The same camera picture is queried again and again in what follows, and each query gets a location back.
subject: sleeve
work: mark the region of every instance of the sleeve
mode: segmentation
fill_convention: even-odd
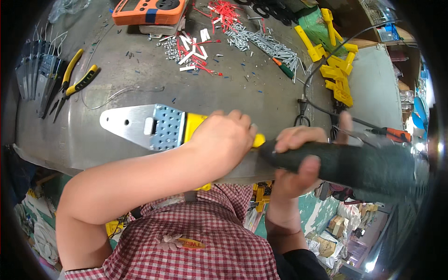
[[[313,252],[306,249],[275,254],[277,273],[281,280],[310,279],[329,280],[325,269],[319,264]]]

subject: fingernail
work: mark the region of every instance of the fingernail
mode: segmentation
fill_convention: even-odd
[[[306,172],[316,172],[320,167],[320,158],[316,155],[309,155],[303,160],[303,169]]]

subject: multimeter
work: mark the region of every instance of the multimeter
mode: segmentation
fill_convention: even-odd
[[[185,0],[121,0],[112,13],[116,25],[175,25]]]

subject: red checkered shirt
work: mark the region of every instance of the red checkered shirt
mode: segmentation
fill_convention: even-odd
[[[102,267],[66,271],[66,279],[279,279],[266,239],[242,225],[251,185],[213,185],[197,202],[182,194],[142,208]],[[163,235],[182,234],[203,249],[157,247]]]

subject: blue fan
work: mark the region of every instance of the blue fan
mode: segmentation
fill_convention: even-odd
[[[414,122],[415,126],[417,126],[420,129],[425,130],[425,135],[428,132],[428,118],[426,116],[425,106],[423,105],[423,101],[420,97],[414,98],[414,108],[417,111],[418,115],[414,112],[412,112],[412,121]]]

